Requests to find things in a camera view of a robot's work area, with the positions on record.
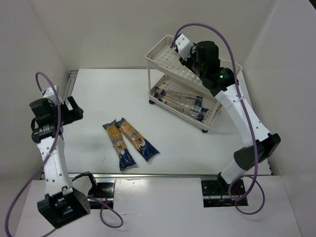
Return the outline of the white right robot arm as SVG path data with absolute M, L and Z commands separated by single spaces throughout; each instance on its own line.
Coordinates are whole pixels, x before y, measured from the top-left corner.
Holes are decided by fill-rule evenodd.
M 280 136 L 271 134 L 256 116 L 241 93 L 234 72 L 221 66 L 219 48 L 214 42 L 192 43 L 182 36 L 174 47 L 180 63 L 198 76 L 221 103 L 241 135 L 243 148 L 234 152 L 233 161 L 218 174 L 219 182 L 227 186 L 254 167 L 255 162 L 268 158 L 280 144 Z

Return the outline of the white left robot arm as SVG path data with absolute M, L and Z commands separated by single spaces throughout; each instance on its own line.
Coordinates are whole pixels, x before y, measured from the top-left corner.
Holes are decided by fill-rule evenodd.
M 30 103 L 35 118 L 31 122 L 32 140 L 43 160 L 45 175 L 44 199 L 37 202 L 39 213 L 56 229 L 90 213 L 88 193 L 97 189 L 89 171 L 71 179 L 65 161 L 63 132 L 57 131 L 58 119 L 68 125 L 83 118 L 81 109 L 72 96 L 67 98 L 72 106 L 59 106 L 49 98 Z

